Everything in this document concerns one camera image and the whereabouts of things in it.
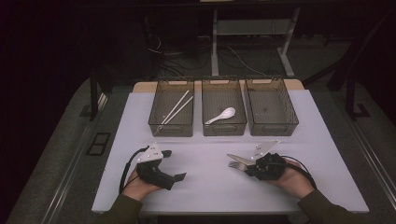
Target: transparent gray bin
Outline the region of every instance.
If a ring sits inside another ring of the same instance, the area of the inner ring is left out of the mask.
[[[164,124],[164,119],[177,105],[186,91],[189,92],[168,118],[175,115]],[[151,113],[148,119],[148,125],[153,136],[192,137],[194,101],[192,99],[188,102],[188,100],[193,95],[194,81],[192,78],[167,77],[158,81]]]
[[[291,136],[299,124],[282,78],[249,77],[244,95],[250,134]]]
[[[228,107],[235,108],[230,119],[219,119],[205,124]],[[204,136],[243,135],[247,117],[237,77],[204,77],[202,80],[202,118]]]

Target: dark green sleeve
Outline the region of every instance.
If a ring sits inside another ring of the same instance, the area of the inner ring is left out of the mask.
[[[312,224],[369,223],[345,208],[332,204],[319,190],[308,194],[298,205],[308,215]]]
[[[100,215],[93,224],[134,224],[142,205],[141,202],[120,194],[110,210]]]

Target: white desk leg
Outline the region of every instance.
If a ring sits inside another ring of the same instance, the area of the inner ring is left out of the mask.
[[[213,11],[213,38],[212,38],[212,76],[219,75],[218,64],[218,11]]]
[[[282,48],[277,49],[277,53],[279,54],[280,61],[282,61],[283,67],[285,68],[286,75],[288,77],[294,77],[294,72],[293,72],[293,69],[291,68],[291,65],[289,63],[288,56],[286,56],[286,53],[288,51],[291,37],[293,36],[294,27],[296,26],[299,13],[300,13],[300,8],[299,7],[295,8],[294,12],[293,12],[293,16],[289,23],[288,32],[286,33],[285,43],[283,44]]]

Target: person's left hand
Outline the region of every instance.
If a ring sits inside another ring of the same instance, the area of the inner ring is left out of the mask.
[[[127,184],[121,194],[138,200],[139,202],[143,201],[143,199],[145,199],[151,192],[162,189],[141,180],[137,175],[136,169],[134,169],[134,171],[129,176],[127,183],[129,184]]]

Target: human hand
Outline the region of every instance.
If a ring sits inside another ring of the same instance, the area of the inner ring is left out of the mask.
[[[300,163],[296,161],[289,161],[286,159],[285,161],[287,163],[301,167]],[[285,173],[278,180],[268,180],[267,182],[271,185],[282,188],[289,195],[298,199],[304,198],[306,195],[315,190],[305,176],[289,167],[286,167]]]
[[[128,178],[127,186],[122,190],[123,195],[133,198],[139,202],[143,201],[151,192],[162,189],[158,186],[148,184],[138,177],[136,169]]]

